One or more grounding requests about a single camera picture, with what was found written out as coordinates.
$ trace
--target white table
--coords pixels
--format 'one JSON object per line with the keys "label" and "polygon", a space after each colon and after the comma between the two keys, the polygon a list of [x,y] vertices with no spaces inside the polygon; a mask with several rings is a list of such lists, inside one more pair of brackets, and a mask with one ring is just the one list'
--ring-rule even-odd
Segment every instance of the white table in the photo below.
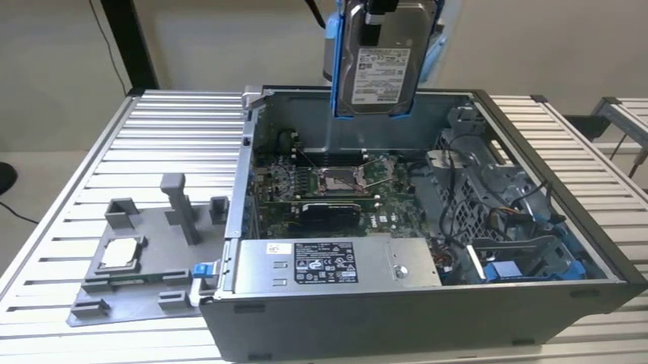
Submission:
{"label": "white table", "polygon": [[[493,97],[593,218],[648,275],[648,197],[554,109]],[[160,174],[185,173],[192,202],[232,189],[239,93],[147,91],[128,97],[0,279],[0,357],[9,362],[221,362],[200,317],[70,328],[110,198],[163,206]],[[546,345],[324,362],[648,362],[648,295],[575,322]]]}

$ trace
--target open computer chassis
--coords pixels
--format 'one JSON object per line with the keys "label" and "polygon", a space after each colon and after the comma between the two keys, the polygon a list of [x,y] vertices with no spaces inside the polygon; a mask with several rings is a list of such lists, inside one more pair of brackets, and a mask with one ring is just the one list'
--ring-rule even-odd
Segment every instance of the open computer chassis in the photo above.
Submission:
{"label": "open computer chassis", "polygon": [[642,290],[482,91],[420,90],[400,119],[332,118],[324,88],[244,97],[219,284],[199,307],[224,358],[539,344]]}

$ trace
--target power supply label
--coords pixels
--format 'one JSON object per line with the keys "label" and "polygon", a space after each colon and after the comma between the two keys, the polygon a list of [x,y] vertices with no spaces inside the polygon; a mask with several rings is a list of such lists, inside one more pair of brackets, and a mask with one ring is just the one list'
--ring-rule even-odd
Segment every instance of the power supply label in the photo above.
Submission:
{"label": "power supply label", "polygon": [[297,284],[356,283],[352,243],[295,243]]}

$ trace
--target warning label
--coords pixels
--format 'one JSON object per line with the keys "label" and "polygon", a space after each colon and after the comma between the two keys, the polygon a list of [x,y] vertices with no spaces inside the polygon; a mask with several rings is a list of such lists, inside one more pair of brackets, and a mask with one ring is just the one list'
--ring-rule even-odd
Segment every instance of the warning label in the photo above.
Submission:
{"label": "warning label", "polygon": [[352,104],[395,104],[403,87],[408,49],[362,48],[358,52]]}
{"label": "warning label", "polygon": [[356,283],[352,243],[295,243],[297,284]]}

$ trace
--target black metal frame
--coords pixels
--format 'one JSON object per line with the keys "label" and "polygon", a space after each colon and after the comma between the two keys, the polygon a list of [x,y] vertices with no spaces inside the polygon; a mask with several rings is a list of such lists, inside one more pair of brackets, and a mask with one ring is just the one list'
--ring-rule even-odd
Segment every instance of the black metal frame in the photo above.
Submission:
{"label": "black metal frame", "polygon": [[132,0],[101,0],[102,12],[133,89],[159,89]]}

